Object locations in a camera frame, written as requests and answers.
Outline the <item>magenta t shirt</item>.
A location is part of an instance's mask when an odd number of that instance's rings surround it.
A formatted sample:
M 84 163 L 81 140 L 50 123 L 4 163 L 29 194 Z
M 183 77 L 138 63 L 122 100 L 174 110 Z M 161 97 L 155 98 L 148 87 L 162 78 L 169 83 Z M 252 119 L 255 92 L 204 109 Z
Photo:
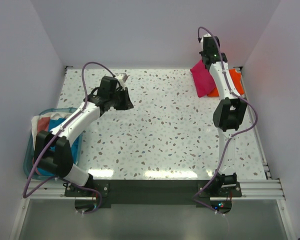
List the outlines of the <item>magenta t shirt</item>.
M 190 69 L 190 72 L 199 98 L 207 96 L 215 90 L 215 81 L 201 60 Z

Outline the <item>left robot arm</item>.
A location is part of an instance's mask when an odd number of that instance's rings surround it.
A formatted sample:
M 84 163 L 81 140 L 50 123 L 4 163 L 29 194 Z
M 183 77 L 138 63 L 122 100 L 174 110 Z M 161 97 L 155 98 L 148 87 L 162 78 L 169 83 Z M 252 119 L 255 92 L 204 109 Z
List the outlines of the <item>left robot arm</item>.
M 75 163 L 71 147 L 82 132 L 105 112 L 130 110 L 134 106 L 125 85 L 128 75 L 104 76 L 77 110 L 50 131 L 40 131 L 35 140 L 34 162 L 50 174 L 76 184 L 76 191 L 89 196 L 94 190 L 93 177 Z

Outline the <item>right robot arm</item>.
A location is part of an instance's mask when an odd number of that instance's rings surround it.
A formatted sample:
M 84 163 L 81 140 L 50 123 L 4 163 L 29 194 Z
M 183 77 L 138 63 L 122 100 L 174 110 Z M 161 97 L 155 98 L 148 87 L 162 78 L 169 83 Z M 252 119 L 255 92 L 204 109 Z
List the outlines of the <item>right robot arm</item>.
M 212 76 L 219 95 L 219 104 L 212 116 L 219 136 L 219 163 L 204 191 L 223 197 L 237 185 L 234 134 L 243 122 L 247 103 L 239 98 L 226 55 L 219 53 L 219 39 L 205 34 L 199 40 L 202 62 Z

